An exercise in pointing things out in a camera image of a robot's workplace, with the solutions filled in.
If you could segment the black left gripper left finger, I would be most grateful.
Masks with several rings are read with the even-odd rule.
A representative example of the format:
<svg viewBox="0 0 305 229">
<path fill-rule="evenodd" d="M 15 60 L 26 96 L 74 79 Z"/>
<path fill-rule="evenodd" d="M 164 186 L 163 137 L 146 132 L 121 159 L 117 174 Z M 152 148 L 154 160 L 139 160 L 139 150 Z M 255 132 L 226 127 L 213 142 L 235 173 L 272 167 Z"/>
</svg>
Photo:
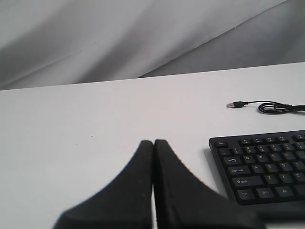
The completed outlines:
<svg viewBox="0 0 305 229">
<path fill-rule="evenodd" d="M 151 229 L 153 143 L 140 142 L 133 157 L 105 188 L 63 212 L 56 229 Z"/>
</svg>

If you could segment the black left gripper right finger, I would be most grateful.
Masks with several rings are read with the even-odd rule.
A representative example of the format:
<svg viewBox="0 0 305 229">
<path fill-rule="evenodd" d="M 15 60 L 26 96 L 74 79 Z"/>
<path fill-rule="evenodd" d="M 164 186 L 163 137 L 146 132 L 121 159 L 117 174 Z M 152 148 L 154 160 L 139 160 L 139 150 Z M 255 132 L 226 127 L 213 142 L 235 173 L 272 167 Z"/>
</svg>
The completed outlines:
<svg viewBox="0 0 305 229">
<path fill-rule="evenodd" d="M 160 229 L 262 229 L 258 215 L 214 192 L 166 140 L 154 142 L 154 200 Z"/>
</svg>

